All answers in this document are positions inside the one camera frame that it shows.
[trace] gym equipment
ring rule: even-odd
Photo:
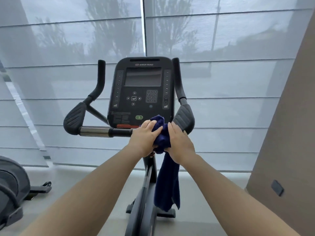
[[[0,230],[23,217],[23,200],[32,200],[39,193],[50,190],[50,181],[42,186],[31,186],[20,164],[0,156]]]
[[[98,61],[96,88],[65,117],[63,127],[72,135],[85,137],[130,137],[132,130],[156,115],[175,122],[189,134],[195,118],[183,90],[179,59],[166,57],[124,58],[114,72],[107,118],[90,106],[105,85],[105,61]],[[175,91],[180,107],[174,116]],[[88,111],[108,127],[83,126]],[[175,218],[175,210],[164,212],[154,206],[157,180],[155,152],[143,158],[145,179],[136,199],[127,207],[130,214],[125,236],[154,235],[156,217]]]

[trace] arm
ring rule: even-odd
[[[168,124],[173,160],[194,179],[219,223],[230,236],[299,236],[281,218],[195,153],[186,132]]]
[[[162,128],[145,121],[120,152],[96,168],[38,217],[21,236],[97,235],[137,162],[150,154]]]

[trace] navy blue towel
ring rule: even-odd
[[[162,132],[154,141],[154,144],[158,145],[158,147],[154,149],[155,152],[157,154],[162,154],[165,148],[171,147],[167,123],[164,123],[164,118],[160,115],[157,115],[150,120],[157,121],[152,131],[163,126]],[[154,205],[166,212],[171,209],[173,204],[176,204],[178,209],[180,207],[178,172],[179,164],[172,160],[168,152],[165,152],[164,160],[155,185]]]

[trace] finger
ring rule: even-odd
[[[179,127],[178,125],[176,125],[174,122],[172,122],[172,125],[173,125],[174,131],[175,131],[176,134],[183,132],[183,131],[180,129],[180,127]]]
[[[146,120],[142,123],[141,128],[146,128],[148,124],[151,122],[151,120]]]
[[[151,121],[148,126],[146,127],[146,129],[152,131],[154,125],[156,124],[156,120]]]
[[[161,133],[162,130],[163,130],[163,126],[160,126],[158,129],[156,129],[153,132],[154,136],[157,137]]]
[[[170,122],[167,124],[167,127],[168,127],[169,137],[171,138],[171,137],[175,136],[175,131],[173,129],[173,125]]]

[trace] orange stripe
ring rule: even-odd
[[[139,126],[132,126],[129,124],[117,124],[117,128],[138,128]]]

